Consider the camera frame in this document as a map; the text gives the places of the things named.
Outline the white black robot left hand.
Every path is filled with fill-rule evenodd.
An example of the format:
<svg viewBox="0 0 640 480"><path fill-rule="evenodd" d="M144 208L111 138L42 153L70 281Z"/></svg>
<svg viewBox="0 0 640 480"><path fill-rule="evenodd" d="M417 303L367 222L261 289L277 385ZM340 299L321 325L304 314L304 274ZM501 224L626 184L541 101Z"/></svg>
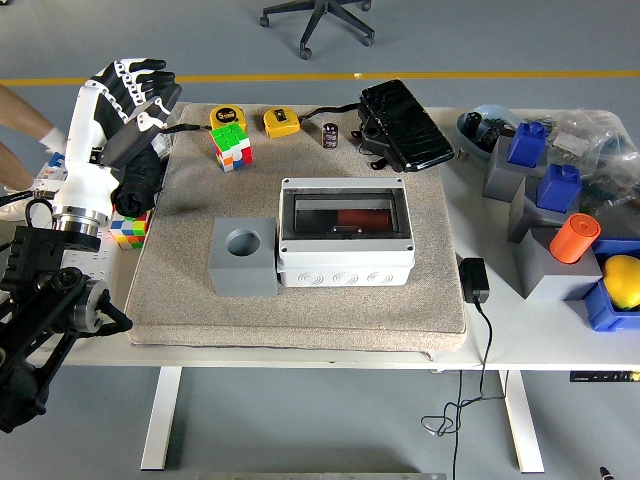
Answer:
<svg viewBox="0 0 640 480"><path fill-rule="evenodd" d="M71 119L67 178L52 201L53 228L104 227L124 172L166 127L181 86L166 62L115 60L80 88Z"/></svg>

